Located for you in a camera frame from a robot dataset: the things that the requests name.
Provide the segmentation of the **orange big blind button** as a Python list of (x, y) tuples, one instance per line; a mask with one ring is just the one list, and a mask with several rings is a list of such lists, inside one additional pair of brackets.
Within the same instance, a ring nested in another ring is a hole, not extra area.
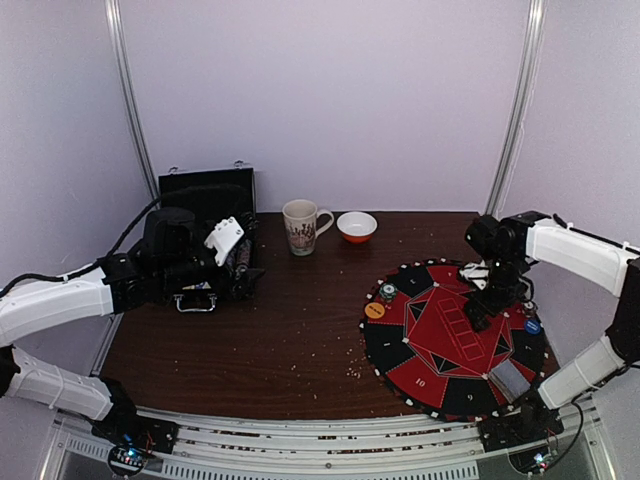
[(369, 302), (364, 307), (364, 313), (371, 320), (379, 320), (385, 316), (386, 308), (379, 302)]

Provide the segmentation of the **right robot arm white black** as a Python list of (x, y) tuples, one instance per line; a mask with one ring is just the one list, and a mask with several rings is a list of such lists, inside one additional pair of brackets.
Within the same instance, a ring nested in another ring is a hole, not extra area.
[(536, 263), (572, 273), (613, 296), (616, 303), (596, 318), (594, 301), (582, 299), (574, 287), (543, 303), (555, 340), (568, 337), (561, 321), (585, 327), (579, 339), (590, 345), (562, 363), (549, 378), (526, 386), (513, 366), (493, 367), (489, 378), (519, 411), (505, 419), (487, 420), (483, 432), (503, 432), (530, 442), (556, 420), (558, 411), (580, 395), (604, 386), (639, 362), (639, 249), (576, 228), (556, 214), (527, 211), (496, 219), (472, 221), (465, 239), (479, 255), (477, 263), (459, 270), (472, 291), (464, 312), (476, 332), (487, 330), (508, 308), (521, 305), (536, 313), (534, 286), (526, 276)]

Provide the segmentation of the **stack of poker chips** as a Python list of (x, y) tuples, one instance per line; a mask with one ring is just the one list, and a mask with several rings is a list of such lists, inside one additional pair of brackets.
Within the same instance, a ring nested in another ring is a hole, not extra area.
[(394, 284), (388, 282), (383, 283), (378, 291), (378, 295), (384, 303), (392, 302), (396, 298), (397, 294), (397, 287)]

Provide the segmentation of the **white floral ceramic mug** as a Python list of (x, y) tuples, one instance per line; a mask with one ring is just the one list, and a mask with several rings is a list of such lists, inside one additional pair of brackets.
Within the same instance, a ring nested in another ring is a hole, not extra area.
[(311, 255), (318, 236), (326, 232), (335, 221), (330, 210), (321, 209), (306, 199), (287, 202), (282, 208), (282, 214), (290, 251), (299, 257)]

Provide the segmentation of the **blue small blind button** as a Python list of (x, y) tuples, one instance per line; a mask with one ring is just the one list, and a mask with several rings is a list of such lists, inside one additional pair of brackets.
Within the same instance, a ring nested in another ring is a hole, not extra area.
[(530, 335), (539, 335), (542, 331), (542, 326), (537, 320), (529, 318), (524, 323), (524, 330)]

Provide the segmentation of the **deck of playing cards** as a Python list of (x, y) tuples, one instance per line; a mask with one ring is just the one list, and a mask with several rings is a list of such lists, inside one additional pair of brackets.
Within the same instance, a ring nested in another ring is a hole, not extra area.
[(490, 370), (488, 379), (496, 385), (509, 403), (514, 403), (530, 388), (530, 382), (510, 360)]

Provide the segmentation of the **left aluminium frame post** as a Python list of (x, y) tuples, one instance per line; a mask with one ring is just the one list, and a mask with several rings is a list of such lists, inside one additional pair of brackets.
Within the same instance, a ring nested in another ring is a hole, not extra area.
[(126, 119), (131, 134), (137, 163), (140, 167), (144, 185), (151, 200), (157, 200), (160, 196), (157, 176), (154, 172), (145, 139), (141, 116), (139, 113), (129, 58), (126, 48), (124, 26), (121, 16), (120, 2), (106, 0), (106, 22), (111, 38), (112, 48), (118, 70), (121, 92), (123, 95)]

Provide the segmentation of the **black poker chip case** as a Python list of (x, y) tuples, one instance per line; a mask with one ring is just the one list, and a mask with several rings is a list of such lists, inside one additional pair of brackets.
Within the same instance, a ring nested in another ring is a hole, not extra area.
[(161, 205), (191, 211), (196, 223), (212, 227), (222, 219), (235, 217), (244, 236), (236, 244), (221, 267), (212, 276), (183, 288), (174, 295), (181, 313), (211, 313), (219, 301), (234, 299), (234, 279), (238, 271), (260, 268), (256, 265), (256, 216), (254, 169), (236, 166), (232, 169), (193, 173), (170, 173), (159, 178)]

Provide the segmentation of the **right aluminium frame post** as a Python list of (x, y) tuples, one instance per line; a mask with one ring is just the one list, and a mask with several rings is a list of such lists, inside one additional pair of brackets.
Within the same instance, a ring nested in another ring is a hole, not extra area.
[(511, 112), (499, 156), (498, 166), (489, 192), (485, 214), (500, 216), (511, 185), (522, 140), (528, 105), (530, 104), (539, 64), (547, 2), (529, 2), (526, 31)]

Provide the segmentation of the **orange white ceramic bowl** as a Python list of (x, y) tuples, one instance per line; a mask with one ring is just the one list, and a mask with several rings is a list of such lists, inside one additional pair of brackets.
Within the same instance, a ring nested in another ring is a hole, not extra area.
[(368, 213), (350, 211), (343, 213), (336, 225), (344, 240), (352, 244), (363, 244), (372, 238), (378, 222)]

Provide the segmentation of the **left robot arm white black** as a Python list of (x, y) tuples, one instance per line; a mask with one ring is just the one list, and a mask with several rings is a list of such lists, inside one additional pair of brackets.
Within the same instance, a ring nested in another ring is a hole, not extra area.
[(222, 298), (243, 299), (254, 268), (252, 193), (234, 184), (190, 186), (151, 201), (135, 218), (143, 235), (128, 251), (59, 276), (22, 274), (1, 291), (1, 393), (84, 417), (95, 435), (137, 448), (153, 440), (123, 386), (43, 362), (16, 346), (33, 333), (89, 317), (173, 303), (209, 313)]

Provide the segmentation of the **red black poker mat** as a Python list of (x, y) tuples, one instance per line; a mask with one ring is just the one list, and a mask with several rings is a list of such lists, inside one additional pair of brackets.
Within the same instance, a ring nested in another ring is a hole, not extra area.
[[(524, 330), (520, 305), (508, 308), (476, 333), (464, 305), (472, 288), (457, 278), (457, 260), (427, 259), (405, 263), (376, 281), (366, 294), (359, 329), (375, 375), (407, 405), (439, 421), (482, 420), (510, 413), (509, 403), (488, 373), (510, 360), (530, 382), (544, 378), (547, 353), (543, 329)], [(385, 283), (398, 289), (384, 303), (378, 291)], [(382, 319), (366, 317), (364, 307), (379, 302)]]

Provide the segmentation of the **aluminium front rail base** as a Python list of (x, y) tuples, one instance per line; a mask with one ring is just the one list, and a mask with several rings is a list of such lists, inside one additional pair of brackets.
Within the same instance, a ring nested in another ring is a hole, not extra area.
[(142, 409), (178, 426), (170, 453), (141, 479), (616, 479), (590, 398), (562, 409), (561, 433), (489, 451), (473, 423), (426, 415), (356, 420), (251, 420)]

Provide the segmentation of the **aluminium frame post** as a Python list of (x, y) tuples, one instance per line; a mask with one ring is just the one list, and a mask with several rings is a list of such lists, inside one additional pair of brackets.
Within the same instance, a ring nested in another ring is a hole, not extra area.
[(145, 139), (141, 116), (139, 113), (129, 58), (126, 48), (124, 26), (121, 16), (120, 2), (106, 0), (106, 22), (111, 38), (112, 48), (118, 70), (121, 92), (123, 95), (126, 119), (131, 134), (137, 163), (140, 167), (144, 185), (151, 200), (157, 200), (160, 196), (157, 176), (154, 172)]
[(500, 216), (511, 185), (522, 140), (528, 105), (530, 104), (539, 64), (547, 2), (529, 2), (526, 31), (511, 112), (499, 156), (498, 166), (489, 192), (485, 214)]

